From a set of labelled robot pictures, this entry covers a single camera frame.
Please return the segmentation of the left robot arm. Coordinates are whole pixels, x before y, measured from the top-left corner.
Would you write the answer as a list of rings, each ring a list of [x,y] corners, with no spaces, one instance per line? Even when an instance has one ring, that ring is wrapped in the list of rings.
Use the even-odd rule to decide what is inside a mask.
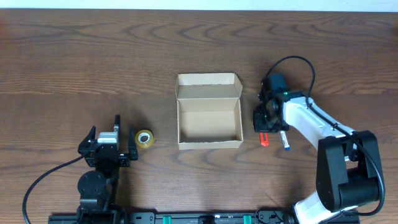
[[[94,169],[84,173],[78,181],[78,223],[130,222],[127,211],[116,205],[119,170],[137,160],[137,149],[133,142],[129,143],[128,150],[127,153],[119,151],[118,124],[114,125],[112,132],[102,132],[98,136],[93,126],[79,144],[78,153]]]

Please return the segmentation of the yellow clear tape roll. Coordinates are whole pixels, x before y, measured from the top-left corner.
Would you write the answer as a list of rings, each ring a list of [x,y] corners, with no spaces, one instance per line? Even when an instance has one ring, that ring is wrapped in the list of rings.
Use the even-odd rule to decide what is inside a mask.
[[[152,131],[147,129],[140,130],[135,135],[135,142],[139,147],[148,148],[155,142]]]

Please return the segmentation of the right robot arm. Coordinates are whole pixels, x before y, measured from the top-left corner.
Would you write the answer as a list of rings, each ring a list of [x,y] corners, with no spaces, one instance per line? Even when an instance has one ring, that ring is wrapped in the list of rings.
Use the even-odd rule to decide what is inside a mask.
[[[384,205],[386,187],[376,136],[349,128],[301,91],[271,90],[259,95],[253,112],[257,133],[293,127],[317,150],[316,191],[295,203],[283,223],[357,221]]]

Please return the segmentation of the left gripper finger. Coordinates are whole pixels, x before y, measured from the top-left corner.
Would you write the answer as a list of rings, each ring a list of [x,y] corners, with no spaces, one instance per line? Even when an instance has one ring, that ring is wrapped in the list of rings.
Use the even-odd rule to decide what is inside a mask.
[[[96,134],[96,127],[92,126],[90,132],[87,134],[87,136],[82,140],[81,145],[82,146],[88,146],[90,144],[90,140],[95,138]]]
[[[137,145],[135,141],[135,134],[133,128],[129,128],[128,151],[129,151],[129,158],[131,161],[138,160]]]

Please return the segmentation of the blue marker pen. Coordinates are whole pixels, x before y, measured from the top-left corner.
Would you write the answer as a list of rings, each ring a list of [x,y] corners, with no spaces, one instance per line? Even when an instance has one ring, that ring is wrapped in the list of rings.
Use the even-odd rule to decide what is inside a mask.
[[[289,151],[290,150],[290,144],[288,142],[287,135],[286,135],[285,131],[281,131],[280,135],[281,135],[282,142],[283,142],[285,150]]]

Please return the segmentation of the red utility knife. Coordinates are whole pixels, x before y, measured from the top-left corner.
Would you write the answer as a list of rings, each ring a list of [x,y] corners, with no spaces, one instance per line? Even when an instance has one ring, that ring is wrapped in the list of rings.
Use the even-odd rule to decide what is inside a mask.
[[[269,137],[267,133],[259,133],[261,145],[267,147],[269,145]]]

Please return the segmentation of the black marker pen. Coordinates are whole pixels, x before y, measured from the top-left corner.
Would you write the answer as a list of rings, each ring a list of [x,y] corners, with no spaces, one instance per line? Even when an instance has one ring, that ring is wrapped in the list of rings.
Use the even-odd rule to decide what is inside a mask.
[[[120,129],[120,115],[117,114],[114,118],[114,132],[119,133]]]

